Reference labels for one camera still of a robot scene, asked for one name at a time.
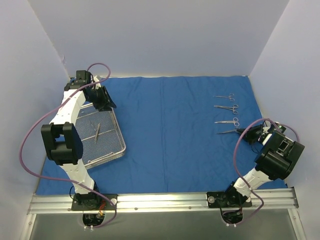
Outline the steel surgical scissors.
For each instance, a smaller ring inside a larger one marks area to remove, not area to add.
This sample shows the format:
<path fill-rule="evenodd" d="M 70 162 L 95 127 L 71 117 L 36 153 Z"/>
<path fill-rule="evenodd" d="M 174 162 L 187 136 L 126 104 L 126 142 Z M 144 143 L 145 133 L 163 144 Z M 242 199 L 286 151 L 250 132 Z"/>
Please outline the steel surgical scissors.
<path fill-rule="evenodd" d="M 240 126 L 239 119 L 234 117 L 232 120 L 215 121 L 215 124 L 233 124 L 236 128 Z"/>

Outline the wire mesh instrument tray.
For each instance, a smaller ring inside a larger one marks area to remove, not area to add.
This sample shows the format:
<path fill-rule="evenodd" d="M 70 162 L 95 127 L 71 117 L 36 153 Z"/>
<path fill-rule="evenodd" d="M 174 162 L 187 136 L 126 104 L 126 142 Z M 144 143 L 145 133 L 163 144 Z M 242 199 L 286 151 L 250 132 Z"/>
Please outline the wire mesh instrument tray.
<path fill-rule="evenodd" d="M 100 123 L 100 130 L 95 143 L 98 123 Z M 102 156 L 112 155 L 110 160 L 112 161 L 125 154 L 125 140 L 113 110 L 98 111 L 93 104 L 85 104 L 80 108 L 75 128 L 83 145 L 82 161 L 84 166 L 88 161 Z M 85 166 L 85 168 L 91 169 L 97 166 Z"/>

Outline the blue surgical drape cloth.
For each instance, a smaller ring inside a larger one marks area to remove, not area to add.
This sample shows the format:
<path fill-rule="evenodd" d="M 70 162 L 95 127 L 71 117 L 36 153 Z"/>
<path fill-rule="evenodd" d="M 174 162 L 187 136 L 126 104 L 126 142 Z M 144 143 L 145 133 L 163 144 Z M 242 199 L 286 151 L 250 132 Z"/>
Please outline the blue surgical drape cloth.
<path fill-rule="evenodd" d="M 88 172 L 103 193 L 223 191 L 255 166 L 254 148 L 232 130 L 233 93 L 242 128 L 261 118 L 246 76 L 127 77 L 104 82 L 117 108 L 124 156 Z"/>

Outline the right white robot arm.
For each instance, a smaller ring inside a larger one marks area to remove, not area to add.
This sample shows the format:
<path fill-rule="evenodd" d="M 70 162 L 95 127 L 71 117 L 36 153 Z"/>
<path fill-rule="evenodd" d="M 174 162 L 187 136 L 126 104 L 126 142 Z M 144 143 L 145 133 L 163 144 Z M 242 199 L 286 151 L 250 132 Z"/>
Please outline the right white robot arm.
<path fill-rule="evenodd" d="M 255 157 L 253 169 L 244 176 L 239 175 L 230 189 L 222 193 L 225 205 L 232 207 L 240 201 L 240 196 L 246 200 L 252 191 L 263 184 L 277 179 L 285 180 L 291 174 L 305 146 L 300 143 L 296 131 L 293 131 L 296 141 L 288 138 L 285 135 L 286 129 L 293 130 L 283 123 L 271 122 L 270 126 L 250 125 L 236 131 L 240 141 L 260 143 L 262 148 Z"/>

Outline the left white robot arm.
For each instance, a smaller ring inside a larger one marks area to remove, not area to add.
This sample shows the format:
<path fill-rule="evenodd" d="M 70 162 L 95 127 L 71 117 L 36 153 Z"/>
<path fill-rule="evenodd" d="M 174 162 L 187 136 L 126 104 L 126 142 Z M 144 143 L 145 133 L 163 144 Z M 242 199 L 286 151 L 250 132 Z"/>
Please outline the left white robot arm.
<path fill-rule="evenodd" d="M 41 136 L 47 158 L 67 174 L 76 195 L 84 196 L 83 204 L 90 210 L 100 206 L 101 197 L 95 181 L 82 161 L 84 147 L 76 130 L 76 121 L 85 102 L 99 112 L 110 112 L 116 105 L 105 86 L 94 80 L 87 70 L 76 71 L 76 78 L 64 87 L 61 106 L 49 124 L 41 127 Z"/>

